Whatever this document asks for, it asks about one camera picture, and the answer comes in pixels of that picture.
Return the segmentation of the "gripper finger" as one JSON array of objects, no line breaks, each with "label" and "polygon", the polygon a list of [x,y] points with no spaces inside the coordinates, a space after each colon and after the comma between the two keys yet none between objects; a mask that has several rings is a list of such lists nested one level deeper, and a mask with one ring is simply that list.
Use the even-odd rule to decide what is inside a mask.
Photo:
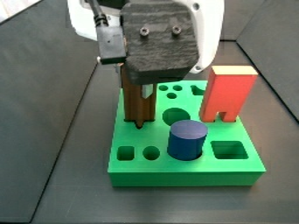
[{"label": "gripper finger", "polygon": [[143,98],[147,99],[152,93],[154,93],[154,85],[152,84],[143,85],[142,87]]}]

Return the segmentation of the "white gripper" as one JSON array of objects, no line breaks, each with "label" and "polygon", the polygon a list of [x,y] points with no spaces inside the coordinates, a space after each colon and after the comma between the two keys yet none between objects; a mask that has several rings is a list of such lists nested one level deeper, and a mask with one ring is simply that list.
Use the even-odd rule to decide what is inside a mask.
[{"label": "white gripper", "polygon": [[[224,0],[174,0],[184,4],[191,12],[191,19],[198,40],[200,58],[191,73],[202,72],[211,64],[220,42],[224,15]],[[84,38],[98,40],[94,12],[86,0],[67,0],[70,20],[75,32]]]}]

